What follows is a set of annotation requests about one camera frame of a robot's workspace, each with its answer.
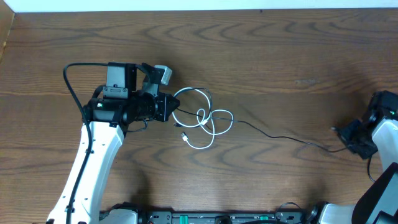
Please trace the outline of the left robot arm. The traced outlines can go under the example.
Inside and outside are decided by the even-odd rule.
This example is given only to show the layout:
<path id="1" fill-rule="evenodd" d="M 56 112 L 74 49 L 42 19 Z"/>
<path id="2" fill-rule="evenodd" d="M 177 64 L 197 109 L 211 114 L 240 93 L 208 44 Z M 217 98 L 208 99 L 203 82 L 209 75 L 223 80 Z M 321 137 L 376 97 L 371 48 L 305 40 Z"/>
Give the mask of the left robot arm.
<path id="1" fill-rule="evenodd" d="M 47 223 L 144 223 L 132 208 L 101 213 L 109 172 L 129 125 L 136 121 L 166 122 L 180 102 L 161 93 L 172 70 L 165 65 L 108 62 L 106 83 L 94 91 L 86 105 L 71 95 L 83 126 L 75 161 L 64 190 Z"/>

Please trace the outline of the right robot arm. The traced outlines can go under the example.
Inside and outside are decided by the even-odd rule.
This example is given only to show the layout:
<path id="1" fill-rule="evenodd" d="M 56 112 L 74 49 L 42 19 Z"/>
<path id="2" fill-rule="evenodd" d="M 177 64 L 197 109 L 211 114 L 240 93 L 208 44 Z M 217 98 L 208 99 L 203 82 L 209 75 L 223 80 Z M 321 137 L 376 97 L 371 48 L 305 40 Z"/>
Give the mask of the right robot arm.
<path id="1" fill-rule="evenodd" d="M 367 161 L 373 183 L 354 205 L 319 203 L 305 222 L 397 224 L 397 94 L 375 92 L 362 118 L 335 132 L 345 148 Z"/>

